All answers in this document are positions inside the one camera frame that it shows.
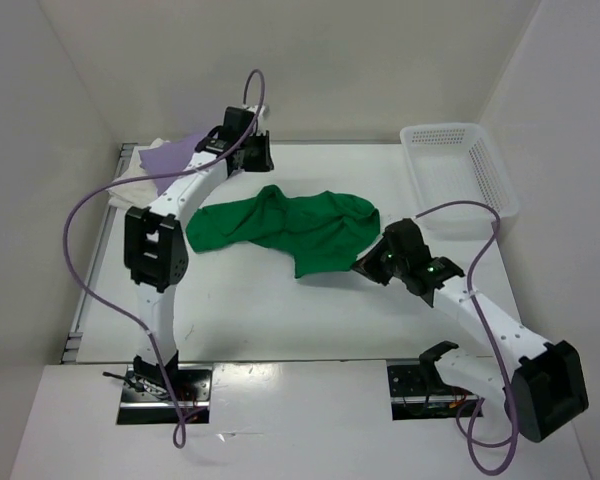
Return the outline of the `purple t shirt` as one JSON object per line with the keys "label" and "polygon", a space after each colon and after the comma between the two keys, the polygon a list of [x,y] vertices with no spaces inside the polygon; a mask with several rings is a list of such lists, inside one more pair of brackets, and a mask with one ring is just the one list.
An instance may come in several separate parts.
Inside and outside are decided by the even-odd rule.
{"label": "purple t shirt", "polygon": [[155,139],[150,147],[140,151],[140,164],[149,175],[182,171],[190,162],[204,134],[195,133],[175,142]]}

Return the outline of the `green t shirt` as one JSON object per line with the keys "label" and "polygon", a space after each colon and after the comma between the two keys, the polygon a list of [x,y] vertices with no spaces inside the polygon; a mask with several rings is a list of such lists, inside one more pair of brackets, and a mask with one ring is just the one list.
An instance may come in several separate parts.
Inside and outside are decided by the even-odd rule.
{"label": "green t shirt", "polygon": [[185,233],[196,253],[243,242],[286,253],[299,279],[350,270],[378,237],[380,212],[353,194],[288,197],[268,185],[254,197],[198,209]]}

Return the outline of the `white t shirt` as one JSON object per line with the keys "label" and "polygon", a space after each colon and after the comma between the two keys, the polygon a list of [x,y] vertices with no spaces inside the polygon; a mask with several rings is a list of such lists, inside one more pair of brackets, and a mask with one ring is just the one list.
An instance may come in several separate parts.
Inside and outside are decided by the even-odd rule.
{"label": "white t shirt", "polygon": [[[119,180],[148,176],[148,172],[142,167],[140,153],[144,150],[156,149],[166,142],[168,141],[156,138],[149,146],[135,146],[128,166],[120,175]],[[108,194],[109,204],[122,210],[132,206],[144,208],[159,196],[156,181],[152,179],[111,187],[108,189]]]}

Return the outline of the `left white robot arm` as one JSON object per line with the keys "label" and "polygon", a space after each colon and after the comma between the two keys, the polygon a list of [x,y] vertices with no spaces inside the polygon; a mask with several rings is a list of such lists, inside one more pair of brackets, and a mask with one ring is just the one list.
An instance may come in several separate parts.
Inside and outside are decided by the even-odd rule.
{"label": "left white robot arm", "polygon": [[184,230],[206,198],[236,171],[269,172],[269,133],[258,128],[255,107],[228,107],[223,122],[194,147],[180,176],[145,208],[124,219],[124,265],[136,285],[138,317],[152,334],[133,360],[134,375],[160,400],[180,385],[174,339],[177,284],[189,256]]}

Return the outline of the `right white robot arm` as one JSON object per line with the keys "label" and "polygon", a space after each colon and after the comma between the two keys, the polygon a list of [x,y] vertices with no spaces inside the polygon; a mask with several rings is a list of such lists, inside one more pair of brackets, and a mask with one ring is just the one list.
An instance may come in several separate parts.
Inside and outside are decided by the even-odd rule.
{"label": "right white robot arm", "polygon": [[419,382],[429,393],[462,388],[503,409],[519,433],[539,443],[586,411],[589,400],[580,356],[568,342],[552,343],[527,329],[469,286],[464,271],[434,257],[419,226],[403,219],[352,265],[353,271],[386,286],[400,280],[434,311],[456,322],[480,344],[493,348],[493,364],[445,340],[419,356]]}

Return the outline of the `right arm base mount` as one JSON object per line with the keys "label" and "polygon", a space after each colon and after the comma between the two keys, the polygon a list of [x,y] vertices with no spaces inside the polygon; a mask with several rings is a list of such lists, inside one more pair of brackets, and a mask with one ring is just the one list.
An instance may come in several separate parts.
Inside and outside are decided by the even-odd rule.
{"label": "right arm base mount", "polygon": [[386,372],[394,421],[469,417],[474,411],[476,395],[445,384],[428,386],[417,359],[388,361]]}

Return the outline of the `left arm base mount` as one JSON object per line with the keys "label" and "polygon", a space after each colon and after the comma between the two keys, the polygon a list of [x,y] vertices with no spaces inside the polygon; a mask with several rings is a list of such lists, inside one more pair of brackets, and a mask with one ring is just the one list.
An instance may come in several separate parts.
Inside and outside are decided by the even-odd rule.
{"label": "left arm base mount", "polygon": [[[210,417],[210,366],[180,366],[174,391],[187,424],[208,424]],[[178,416],[167,390],[137,377],[131,366],[124,375],[103,372],[102,376],[121,383],[118,425],[177,424]]]}

